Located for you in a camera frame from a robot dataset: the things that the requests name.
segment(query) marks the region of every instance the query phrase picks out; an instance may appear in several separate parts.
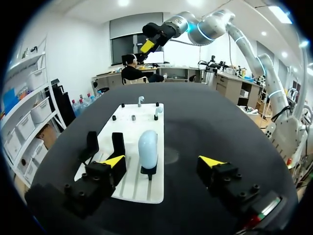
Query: chair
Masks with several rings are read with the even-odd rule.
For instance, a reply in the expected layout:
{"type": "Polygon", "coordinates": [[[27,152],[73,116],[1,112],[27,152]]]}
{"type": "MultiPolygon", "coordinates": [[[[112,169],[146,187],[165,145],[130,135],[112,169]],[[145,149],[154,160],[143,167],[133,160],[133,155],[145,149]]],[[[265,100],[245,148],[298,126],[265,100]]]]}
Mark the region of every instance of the chair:
{"type": "Polygon", "coordinates": [[[149,83],[147,77],[142,77],[136,80],[128,80],[126,78],[123,78],[124,85],[131,85],[131,84],[140,84],[140,83],[149,83]]]}

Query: plastic bottle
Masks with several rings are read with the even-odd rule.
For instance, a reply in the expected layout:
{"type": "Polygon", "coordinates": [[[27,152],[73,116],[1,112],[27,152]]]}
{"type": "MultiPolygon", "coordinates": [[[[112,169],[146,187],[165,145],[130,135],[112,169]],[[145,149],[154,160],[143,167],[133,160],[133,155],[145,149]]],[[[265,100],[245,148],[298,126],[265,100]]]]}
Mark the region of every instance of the plastic bottle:
{"type": "Polygon", "coordinates": [[[102,92],[101,91],[98,91],[98,98],[102,96],[102,92]]]}
{"type": "Polygon", "coordinates": [[[91,97],[90,97],[90,93],[87,94],[87,98],[86,98],[86,100],[84,100],[84,102],[85,102],[87,105],[91,105],[91,104],[92,104],[92,100],[91,100],[91,97]]]}
{"type": "Polygon", "coordinates": [[[79,112],[82,113],[87,108],[87,105],[83,102],[83,99],[79,100],[79,112]]]}
{"type": "Polygon", "coordinates": [[[79,95],[79,98],[83,100],[83,103],[86,104],[87,106],[89,105],[88,98],[83,97],[83,95],[79,95]]]}
{"type": "Polygon", "coordinates": [[[80,105],[75,103],[75,100],[72,100],[72,108],[73,108],[73,111],[75,113],[75,116],[78,117],[80,115],[80,105]]]}
{"type": "Polygon", "coordinates": [[[93,103],[96,100],[93,95],[90,96],[90,99],[91,99],[91,103],[93,103]]]}

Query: cabinet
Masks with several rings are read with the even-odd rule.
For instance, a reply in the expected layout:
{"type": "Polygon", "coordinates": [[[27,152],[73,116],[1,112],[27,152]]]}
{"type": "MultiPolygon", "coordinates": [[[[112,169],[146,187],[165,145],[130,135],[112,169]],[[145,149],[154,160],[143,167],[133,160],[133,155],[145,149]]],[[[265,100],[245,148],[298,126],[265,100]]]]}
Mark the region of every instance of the cabinet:
{"type": "Polygon", "coordinates": [[[260,90],[260,87],[256,84],[246,82],[243,79],[230,74],[218,73],[215,76],[213,86],[221,95],[228,98],[235,105],[247,105],[252,108],[256,107],[260,90]],[[249,92],[248,98],[240,95],[241,89],[249,92]]]}

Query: cardboard box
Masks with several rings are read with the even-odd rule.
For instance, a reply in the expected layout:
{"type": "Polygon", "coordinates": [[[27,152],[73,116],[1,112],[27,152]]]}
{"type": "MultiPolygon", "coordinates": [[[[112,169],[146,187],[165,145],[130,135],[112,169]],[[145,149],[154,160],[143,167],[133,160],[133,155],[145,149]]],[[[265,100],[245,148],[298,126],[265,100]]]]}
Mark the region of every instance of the cardboard box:
{"type": "Polygon", "coordinates": [[[52,126],[50,126],[50,124],[47,124],[43,127],[43,129],[41,129],[41,131],[37,135],[37,138],[43,140],[45,147],[49,150],[56,141],[57,135],[52,126]]]}
{"type": "MultiPolygon", "coordinates": [[[[263,114],[264,107],[265,107],[265,103],[263,103],[263,102],[261,102],[259,100],[256,103],[256,107],[255,108],[258,110],[259,114],[263,114]]],[[[271,114],[272,114],[272,109],[271,109],[271,106],[269,106],[268,113],[264,114],[264,115],[269,116],[271,114]]]]}

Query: white storage bin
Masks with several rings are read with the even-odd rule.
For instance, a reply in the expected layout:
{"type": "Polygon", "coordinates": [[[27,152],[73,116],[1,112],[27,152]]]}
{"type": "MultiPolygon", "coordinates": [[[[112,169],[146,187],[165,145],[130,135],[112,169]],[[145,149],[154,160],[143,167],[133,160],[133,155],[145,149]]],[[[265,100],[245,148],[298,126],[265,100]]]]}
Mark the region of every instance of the white storage bin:
{"type": "Polygon", "coordinates": [[[22,145],[20,143],[19,138],[16,135],[15,128],[11,133],[7,136],[6,142],[4,143],[4,150],[11,158],[12,161],[16,159],[22,145]]]}
{"type": "Polygon", "coordinates": [[[25,140],[28,139],[31,133],[35,130],[35,124],[31,118],[30,111],[19,121],[16,128],[21,133],[25,140]]]}
{"type": "Polygon", "coordinates": [[[258,110],[257,109],[253,109],[251,107],[249,107],[250,112],[245,111],[245,106],[238,106],[241,111],[243,111],[246,115],[249,116],[249,118],[251,118],[253,121],[255,121],[258,117],[258,110]]]}
{"type": "Polygon", "coordinates": [[[33,91],[42,86],[46,82],[47,80],[45,75],[45,68],[42,68],[29,74],[27,80],[27,87],[30,91],[33,91]]]}
{"type": "Polygon", "coordinates": [[[49,97],[32,108],[31,116],[35,124],[43,122],[52,113],[48,99],[49,97]]]}
{"type": "Polygon", "coordinates": [[[31,160],[29,165],[28,165],[28,168],[26,170],[26,173],[25,173],[25,179],[30,184],[33,182],[36,171],[37,171],[37,167],[36,167],[35,163],[31,160]]]}
{"type": "Polygon", "coordinates": [[[43,159],[45,158],[45,155],[47,154],[48,150],[44,145],[44,141],[35,138],[31,143],[28,149],[26,150],[27,154],[30,155],[30,157],[35,160],[35,164],[40,164],[43,159]]]}

